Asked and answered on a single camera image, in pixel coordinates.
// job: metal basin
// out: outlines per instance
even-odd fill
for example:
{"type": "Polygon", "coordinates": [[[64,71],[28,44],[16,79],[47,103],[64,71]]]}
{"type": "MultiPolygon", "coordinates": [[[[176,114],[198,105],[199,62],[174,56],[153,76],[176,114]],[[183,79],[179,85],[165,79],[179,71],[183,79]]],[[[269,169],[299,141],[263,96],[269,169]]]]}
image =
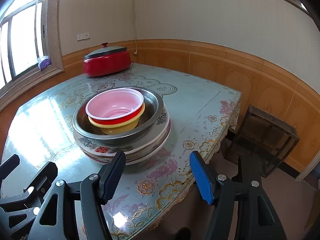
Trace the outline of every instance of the metal basin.
{"type": "Polygon", "coordinates": [[[111,146],[129,144],[142,137],[148,131],[150,125],[152,125],[161,115],[163,110],[163,100],[156,92],[148,88],[127,88],[136,89],[141,92],[146,105],[146,109],[140,117],[136,128],[124,133],[106,135],[98,127],[92,125],[89,122],[87,113],[85,112],[85,106],[87,105],[88,101],[96,95],[95,94],[86,100],[73,115],[73,127],[76,129],[76,131],[84,137],[99,140],[100,142],[111,146]]]}

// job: table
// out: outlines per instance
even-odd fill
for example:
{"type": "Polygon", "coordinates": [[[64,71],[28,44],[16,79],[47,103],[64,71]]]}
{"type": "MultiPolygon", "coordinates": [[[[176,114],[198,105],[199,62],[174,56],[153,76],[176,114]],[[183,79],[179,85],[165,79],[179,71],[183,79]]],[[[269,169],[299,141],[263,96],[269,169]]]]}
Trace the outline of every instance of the table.
{"type": "MultiPolygon", "coordinates": [[[[88,78],[83,74],[67,80],[18,109],[2,162],[17,153],[20,165],[2,183],[1,197],[21,194],[47,161],[58,167],[56,180],[67,183],[97,173],[101,164],[89,159],[74,141],[72,116],[94,93],[120,86],[156,91],[168,108],[172,130],[156,155],[126,166],[113,199],[102,206],[103,212],[114,239],[131,239],[157,226],[194,182],[191,151],[199,151],[208,163],[228,128],[235,128],[240,92],[189,74],[141,64],[115,75],[88,78]]],[[[86,239],[79,201],[76,218],[80,239],[86,239]]]]}

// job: tiled floor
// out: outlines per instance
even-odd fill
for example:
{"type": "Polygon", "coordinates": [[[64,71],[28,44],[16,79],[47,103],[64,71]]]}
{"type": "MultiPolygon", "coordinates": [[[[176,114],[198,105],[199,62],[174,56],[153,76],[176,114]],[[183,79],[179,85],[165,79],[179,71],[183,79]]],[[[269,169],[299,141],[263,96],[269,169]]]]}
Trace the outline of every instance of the tiled floor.
{"type": "MultiPolygon", "coordinates": [[[[237,174],[237,165],[226,161],[221,153],[215,154],[211,163],[216,171],[229,178],[237,174]]],[[[262,178],[262,186],[282,222],[288,240],[301,240],[310,214],[316,191],[304,182],[296,182],[280,169],[275,170],[268,178],[262,178]]],[[[176,204],[164,217],[159,226],[153,231],[144,232],[137,240],[172,240],[174,234],[182,227],[191,230],[192,240],[201,240],[205,236],[206,228],[211,217],[212,207],[202,200],[196,185],[189,195],[176,204]]],[[[229,234],[234,239],[236,228],[236,210],[229,234]]]]}

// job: stack of plates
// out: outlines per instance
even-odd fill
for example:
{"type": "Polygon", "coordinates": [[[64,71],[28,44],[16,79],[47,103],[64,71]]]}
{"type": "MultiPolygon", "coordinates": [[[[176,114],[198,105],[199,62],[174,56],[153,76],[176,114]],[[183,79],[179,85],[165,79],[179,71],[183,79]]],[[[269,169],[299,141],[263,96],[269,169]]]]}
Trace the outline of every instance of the stack of plates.
{"type": "Polygon", "coordinates": [[[160,117],[150,126],[148,132],[130,144],[122,146],[108,146],[94,139],[86,138],[73,129],[76,143],[91,159],[100,163],[110,163],[116,152],[122,150],[126,155],[126,165],[146,160],[157,153],[167,141],[171,131],[171,120],[167,107],[160,117]]]}

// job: wood paneling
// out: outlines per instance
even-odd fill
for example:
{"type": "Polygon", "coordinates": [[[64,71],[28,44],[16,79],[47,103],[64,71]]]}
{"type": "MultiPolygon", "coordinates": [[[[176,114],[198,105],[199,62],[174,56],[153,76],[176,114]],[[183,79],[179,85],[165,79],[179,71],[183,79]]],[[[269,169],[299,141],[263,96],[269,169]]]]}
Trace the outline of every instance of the wood paneling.
{"type": "MultiPolygon", "coordinates": [[[[297,129],[300,142],[286,162],[303,171],[320,150],[320,95],[285,69],[257,56],[224,46],[184,40],[138,40],[110,46],[126,46],[131,60],[200,76],[242,92],[238,126],[249,104],[257,106],[297,129]]],[[[65,72],[34,87],[0,113],[0,147],[18,109],[34,96],[83,73],[83,56],[100,48],[82,49],[62,57],[65,72]]]]}

